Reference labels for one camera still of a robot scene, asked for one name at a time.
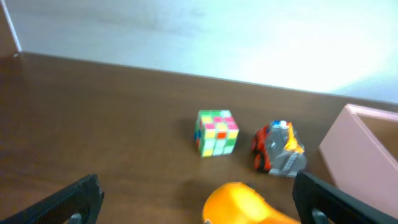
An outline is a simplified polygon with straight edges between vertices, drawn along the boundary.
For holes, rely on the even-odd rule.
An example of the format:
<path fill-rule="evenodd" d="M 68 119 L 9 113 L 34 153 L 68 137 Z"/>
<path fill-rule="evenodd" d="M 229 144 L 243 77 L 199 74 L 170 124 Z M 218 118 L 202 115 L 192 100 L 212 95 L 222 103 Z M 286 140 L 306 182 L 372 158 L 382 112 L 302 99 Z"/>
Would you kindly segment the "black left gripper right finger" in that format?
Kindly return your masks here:
<path fill-rule="evenodd" d="M 292 196 L 301 223 L 397 224 L 397 219 L 334 188 L 308 172 L 298 172 Z"/>

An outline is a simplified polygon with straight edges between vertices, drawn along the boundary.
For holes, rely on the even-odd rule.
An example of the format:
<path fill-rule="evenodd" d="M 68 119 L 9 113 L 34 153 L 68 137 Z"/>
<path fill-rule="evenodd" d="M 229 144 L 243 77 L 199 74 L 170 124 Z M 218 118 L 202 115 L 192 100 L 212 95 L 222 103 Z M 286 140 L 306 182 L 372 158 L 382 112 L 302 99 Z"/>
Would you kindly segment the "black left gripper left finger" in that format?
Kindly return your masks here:
<path fill-rule="evenodd" d="M 4 219 L 2 224 L 95 224 L 104 200 L 96 174 L 89 174 L 30 207 Z"/>

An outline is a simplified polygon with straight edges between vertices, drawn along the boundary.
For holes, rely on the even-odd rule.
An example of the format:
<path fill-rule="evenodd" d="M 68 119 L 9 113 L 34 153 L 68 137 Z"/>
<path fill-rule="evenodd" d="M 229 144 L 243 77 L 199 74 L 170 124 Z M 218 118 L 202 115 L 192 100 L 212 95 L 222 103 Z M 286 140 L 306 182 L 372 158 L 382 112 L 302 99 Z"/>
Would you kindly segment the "orange rubber toy figure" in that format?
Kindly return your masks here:
<path fill-rule="evenodd" d="M 228 182 L 218 187 L 203 206 L 202 220 L 205 224 L 298 223 L 274 209 L 242 182 Z"/>

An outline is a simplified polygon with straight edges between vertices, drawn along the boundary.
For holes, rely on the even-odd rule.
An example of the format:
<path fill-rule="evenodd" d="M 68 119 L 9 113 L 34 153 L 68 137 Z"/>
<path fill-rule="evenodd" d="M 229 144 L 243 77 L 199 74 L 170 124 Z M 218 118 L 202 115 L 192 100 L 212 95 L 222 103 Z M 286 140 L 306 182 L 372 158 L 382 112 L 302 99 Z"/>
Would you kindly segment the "multicoloured puzzle cube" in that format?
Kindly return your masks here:
<path fill-rule="evenodd" d="M 200 110 L 195 123 L 194 142 L 201 157 L 229 155 L 239 134 L 230 110 Z"/>

